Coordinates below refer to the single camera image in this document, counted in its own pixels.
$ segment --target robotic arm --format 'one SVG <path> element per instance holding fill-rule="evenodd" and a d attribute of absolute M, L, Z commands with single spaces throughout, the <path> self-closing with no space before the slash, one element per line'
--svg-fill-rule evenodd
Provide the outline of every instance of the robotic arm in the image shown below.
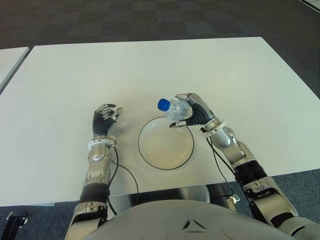
<path fill-rule="evenodd" d="M 225 121 L 220 121 L 195 93 L 177 94 L 175 97 L 186 101 L 192 107 L 192 116 L 171 124 L 170 128 L 203 125 L 201 131 L 204 137 L 210 138 L 213 145 L 223 152 L 235 171 L 235 180 L 251 199 L 249 207 L 255 219 L 296 239 L 320 238 L 319 225 L 309 219 L 298 217 L 288 198 L 275 181 L 267 176 L 249 148 L 238 141 Z"/>
<path fill-rule="evenodd" d="M 87 170 L 79 204 L 75 207 L 66 240 L 82 239 L 107 221 L 107 200 L 112 181 L 110 148 L 116 144 L 114 136 L 107 137 L 111 126 L 117 122 L 122 107 L 103 104 L 94 111 L 92 130 L 93 139 L 88 143 L 89 168 Z"/>

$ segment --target white bowl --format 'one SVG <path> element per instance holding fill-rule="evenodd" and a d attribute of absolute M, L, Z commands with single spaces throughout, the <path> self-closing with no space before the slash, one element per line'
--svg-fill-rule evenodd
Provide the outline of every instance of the white bowl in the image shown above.
<path fill-rule="evenodd" d="M 173 121 L 158 117 L 142 128 L 138 147 L 143 159 L 151 166 L 170 170 L 185 164 L 194 150 L 194 138 L 189 128 L 169 128 Z"/>

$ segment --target gray carpet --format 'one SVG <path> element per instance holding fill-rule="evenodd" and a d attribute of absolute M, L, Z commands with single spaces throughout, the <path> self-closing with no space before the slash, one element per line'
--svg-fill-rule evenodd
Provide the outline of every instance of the gray carpet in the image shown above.
<path fill-rule="evenodd" d="M 298 0 L 0 1 L 0 49 L 256 36 L 263 37 L 320 98 L 320 14 Z M 320 170 L 274 179 L 301 216 L 320 222 Z M 250 215 L 238 185 L 232 186 L 242 199 L 238 210 Z M 8 212 L 15 211 L 30 219 L 18 240 L 62 240 L 75 205 L 0 207 L 0 233 Z"/>

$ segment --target clear plastic bottle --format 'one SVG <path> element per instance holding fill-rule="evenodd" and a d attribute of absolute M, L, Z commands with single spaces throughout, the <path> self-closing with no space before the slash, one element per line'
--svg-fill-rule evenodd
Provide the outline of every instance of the clear plastic bottle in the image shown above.
<path fill-rule="evenodd" d="M 167 118 L 181 121 L 183 119 L 187 119 L 192 115 L 191 106 L 176 97 L 174 97 L 171 101 L 167 99 L 160 99 L 158 102 L 158 109 L 164 111 L 164 114 Z"/>

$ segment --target black cable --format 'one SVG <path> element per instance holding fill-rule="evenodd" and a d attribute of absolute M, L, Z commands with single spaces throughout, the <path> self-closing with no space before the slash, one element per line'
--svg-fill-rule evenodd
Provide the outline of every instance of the black cable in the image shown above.
<path fill-rule="evenodd" d="M 113 173 L 113 175 L 112 175 L 112 177 L 111 177 L 111 179 L 110 179 L 109 187 L 110 187 L 110 185 L 111 185 L 112 181 L 113 181 L 113 180 L 114 180 L 114 178 L 115 178 L 115 175 L 116 175 L 116 173 L 117 173 L 117 171 L 118 171 L 118 166 L 119 166 L 119 156 L 118 156 L 118 151 L 117 151 L 117 149 L 116 149 L 116 147 L 115 147 L 115 146 L 114 146 L 113 148 L 114 148 L 115 155 L 116 155 L 116 167 L 115 167 L 114 173 Z"/>
<path fill-rule="evenodd" d="M 112 178 L 111 178 L 111 180 L 110 180 L 109 186 L 110 186 L 112 180 L 114 179 L 114 177 L 115 177 L 115 175 L 116 175 L 116 173 L 117 173 L 118 167 L 121 167 L 121 168 L 127 170 L 128 173 L 132 176 L 132 178 L 133 178 L 133 180 L 134 180 L 134 182 L 135 182 L 135 186 L 136 186 L 135 205 L 137 205 L 137 203 L 138 203 L 138 196 L 139 196 L 138 182 L 137 182 L 135 176 L 133 175 L 133 173 L 132 173 L 128 168 L 126 168 L 125 166 L 119 164 L 119 155 L 118 155 L 118 152 L 117 152 L 116 147 L 114 147 L 114 151 L 115 151 L 115 155 L 116 155 L 116 163 L 115 163 L 113 160 L 112 160 L 112 163 L 116 165 L 116 168 L 115 168 L 114 173 L 113 173 L 113 175 L 112 175 Z M 114 214 L 114 215 L 117 215 L 117 212 L 115 211 L 114 207 L 112 206 L 109 198 L 107 199 L 107 203 L 109 204 L 110 209 L 111 209 L 111 211 L 113 212 L 113 214 Z"/>
<path fill-rule="evenodd" d="M 134 182 L 135 182 L 135 186 L 136 186 L 135 205 L 137 205 L 137 203 L 138 203 L 138 196 L 139 196 L 139 187 L 138 187 L 137 180 L 136 180 L 135 176 L 133 175 L 133 173 L 132 173 L 128 168 L 126 168 L 125 166 L 123 166 L 123 165 L 121 165 L 121 164 L 118 164 L 118 166 L 124 168 L 125 170 L 127 170 L 128 173 L 131 174 L 131 176 L 132 176 L 132 178 L 133 178 L 133 180 L 134 180 Z"/>
<path fill-rule="evenodd" d="M 219 172 L 221 173 L 223 179 L 225 180 L 225 183 L 228 185 L 228 187 L 231 189 L 232 193 L 231 194 L 226 194 L 226 195 L 221 195 L 221 196 L 217 196 L 215 197 L 214 199 L 211 200 L 211 202 L 214 202 L 215 200 L 219 199 L 219 198 L 222 198 L 222 197 L 231 197 L 233 194 L 235 194 L 233 188 L 230 186 L 229 182 L 227 181 L 227 179 L 225 178 L 224 174 L 222 173 L 220 167 L 219 167 L 219 164 L 218 164 L 218 161 L 217 161 L 217 158 L 216 158 L 216 153 L 215 153 L 215 149 L 213 147 L 213 143 L 212 143 L 212 140 L 211 140 L 211 143 L 210 141 L 207 139 L 207 142 L 209 144 L 209 146 L 211 147 L 212 151 L 213 151 L 213 156 L 214 156 L 214 160 L 215 160 L 215 163 L 216 163 L 216 166 L 218 167 L 218 170 Z"/>
<path fill-rule="evenodd" d="M 210 140 L 211 140 L 211 143 L 210 143 L 210 141 L 209 141 L 208 139 L 206 139 L 206 141 L 208 142 L 209 146 L 211 147 L 213 153 L 218 155 L 218 157 L 221 159 L 221 161 L 228 167 L 228 169 L 230 170 L 230 172 L 232 172 L 232 174 L 235 176 L 235 175 L 236 175 L 235 171 L 229 166 L 229 164 L 228 164 L 228 163 L 220 156 L 220 154 L 214 149 L 214 146 L 213 146 L 213 144 L 212 144 L 212 139 L 211 139 L 211 137 L 210 137 Z"/>
<path fill-rule="evenodd" d="M 114 209 L 114 207 L 112 206 L 109 197 L 108 197 L 108 199 L 107 199 L 106 201 L 108 202 L 109 207 L 110 207 L 111 211 L 113 212 L 113 214 L 114 214 L 114 215 L 117 215 L 117 212 L 116 212 L 116 210 Z"/>
<path fill-rule="evenodd" d="M 112 181 L 113 181 L 114 178 L 115 178 L 115 175 L 116 175 L 116 173 L 117 173 L 117 171 L 118 171 L 118 166 L 119 166 L 119 155 L 118 155 L 118 151 L 117 151 L 116 147 L 114 147 L 114 151 L 115 151 L 115 155 L 116 155 L 116 167 L 115 167 L 114 173 L 113 173 L 113 175 L 112 175 L 112 177 L 111 177 L 111 179 L 110 179 L 109 188 L 110 188 L 110 185 L 111 185 Z M 110 207 L 111 211 L 113 212 L 113 214 L 114 214 L 114 215 L 117 215 L 117 212 L 115 211 L 114 207 L 111 205 L 111 202 L 110 202 L 109 197 L 107 198 L 106 201 L 107 201 L 107 203 L 109 204 L 109 207 Z"/>
<path fill-rule="evenodd" d="M 233 173 L 233 175 L 235 175 L 235 172 L 230 168 L 230 166 L 225 162 L 225 160 L 223 160 L 223 158 L 217 153 L 217 151 L 214 149 L 214 147 L 213 147 L 213 144 L 212 144 L 212 139 L 211 139 L 211 137 L 210 137 L 210 140 L 211 140 L 211 143 L 209 142 L 209 140 L 207 139 L 206 141 L 208 142 L 208 144 L 210 145 L 210 147 L 212 148 L 212 150 L 213 150 L 213 153 L 216 153 L 217 155 L 218 155 L 218 157 L 224 162 L 224 164 L 229 168 L 229 170 Z M 248 199 L 248 197 L 247 197 L 247 195 L 246 195 L 246 193 L 245 193 L 245 191 L 244 191 L 244 189 L 243 189 L 243 186 L 239 183 L 239 185 L 240 185 L 240 187 L 241 187 L 241 190 L 242 190 L 242 192 L 243 192 L 243 195 L 245 196 L 245 199 L 247 200 L 247 202 L 250 204 L 250 201 L 249 201 L 249 199 Z"/>

